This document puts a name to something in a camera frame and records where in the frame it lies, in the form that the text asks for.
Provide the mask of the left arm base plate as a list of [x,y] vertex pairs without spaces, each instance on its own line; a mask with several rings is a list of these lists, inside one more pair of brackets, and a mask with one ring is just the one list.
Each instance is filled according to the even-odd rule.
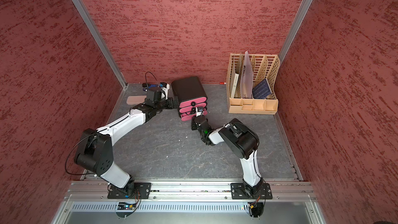
[[148,199],[151,191],[151,183],[128,183],[125,187],[119,188],[113,184],[109,184],[108,199],[113,200],[139,200]]

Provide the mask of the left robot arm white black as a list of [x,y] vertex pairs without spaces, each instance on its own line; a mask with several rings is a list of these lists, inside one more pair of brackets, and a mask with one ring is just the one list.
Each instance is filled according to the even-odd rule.
[[81,140],[75,146],[74,163],[130,196],[134,190],[134,178],[116,164],[113,147],[125,135],[156,114],[177,108],[169,97],[169,89],[169,84],[150,87],[144,102],[131,107],[119,119],[96,130],[84,130]]

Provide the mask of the black pink drawer cabinet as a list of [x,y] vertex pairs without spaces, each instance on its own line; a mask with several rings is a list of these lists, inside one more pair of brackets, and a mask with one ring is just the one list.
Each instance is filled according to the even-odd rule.
[[182,121],[190,121],[197,115],[197,108],[203,108],[207,115],[207,94],[197,76],[178,79],[171,84],[173,96],[177,99],[177,109]]

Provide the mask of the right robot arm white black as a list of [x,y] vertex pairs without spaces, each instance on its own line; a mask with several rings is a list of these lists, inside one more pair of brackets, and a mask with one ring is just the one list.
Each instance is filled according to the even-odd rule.
[[213,129],[208,119],[201,115],[192,119],[191,129],[199,131],[201,140],[206,145],[215,146],[226,143],[240,159],[243,169],[243,183],[248,194],[253,195],[259,191],[263,185],[263,178],[257,162],[260,140],[252,128],[234,118],[224,126]]

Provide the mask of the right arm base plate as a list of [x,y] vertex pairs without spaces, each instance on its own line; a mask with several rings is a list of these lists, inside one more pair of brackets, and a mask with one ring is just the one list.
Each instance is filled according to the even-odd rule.
[[231,183],[231,195],[233,200],[271,200],[273,198],[271,187],[268,183],[259,182],[251,187],[246,183]]

